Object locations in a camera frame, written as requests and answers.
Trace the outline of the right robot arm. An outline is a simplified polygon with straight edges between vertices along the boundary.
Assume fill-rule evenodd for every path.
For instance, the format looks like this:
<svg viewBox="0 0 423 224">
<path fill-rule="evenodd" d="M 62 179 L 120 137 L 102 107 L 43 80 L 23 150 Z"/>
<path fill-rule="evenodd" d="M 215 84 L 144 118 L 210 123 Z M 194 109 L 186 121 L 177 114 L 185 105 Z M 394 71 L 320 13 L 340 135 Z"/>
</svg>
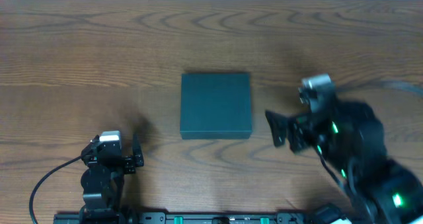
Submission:
<svg viewBox="0 0 423 224">
<path fill-rule="evenodd" d="M 275 147 L 314 149 L 352 206 L 370 223 L 421 223 L 422 183 L 390 158 L 383 124 L 364 102 L 335 100 L 319 111 L 267 110 Z"/>
</svg>

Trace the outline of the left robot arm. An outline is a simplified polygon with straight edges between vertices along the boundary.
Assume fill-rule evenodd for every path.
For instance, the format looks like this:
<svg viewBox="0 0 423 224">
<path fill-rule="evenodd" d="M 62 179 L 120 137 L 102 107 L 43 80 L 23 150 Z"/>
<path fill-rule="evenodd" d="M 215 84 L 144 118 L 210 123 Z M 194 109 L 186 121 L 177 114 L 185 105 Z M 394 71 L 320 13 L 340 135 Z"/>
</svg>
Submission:
<svg viewBox="0 0 423 224">
<path fill-rule="evenodd" d="M 82 150 L 81 160 L 88 167 L 81 177 L 83 201 L 80 223 L 138 223 L 139 214 L 121 205 L 124 177 L 144 165 L 137 134 L 132 136 L 132 154 L 122 154 L 119 131 L 105 131 Z"/>
</svg>

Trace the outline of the dark green gift box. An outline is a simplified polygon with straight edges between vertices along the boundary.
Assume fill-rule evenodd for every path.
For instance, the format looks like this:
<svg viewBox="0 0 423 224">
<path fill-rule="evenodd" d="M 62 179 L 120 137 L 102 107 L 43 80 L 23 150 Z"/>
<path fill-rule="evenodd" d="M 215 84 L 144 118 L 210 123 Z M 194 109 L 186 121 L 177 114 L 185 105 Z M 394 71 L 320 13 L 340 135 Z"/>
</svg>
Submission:
<svg viewBox="0 0 423 224">
<path fill-rule="evenodd" d="M 248 139 L 251 134 L 248 73 L 185 73 L 181 76 L 181 138 Z"/>
</svg>

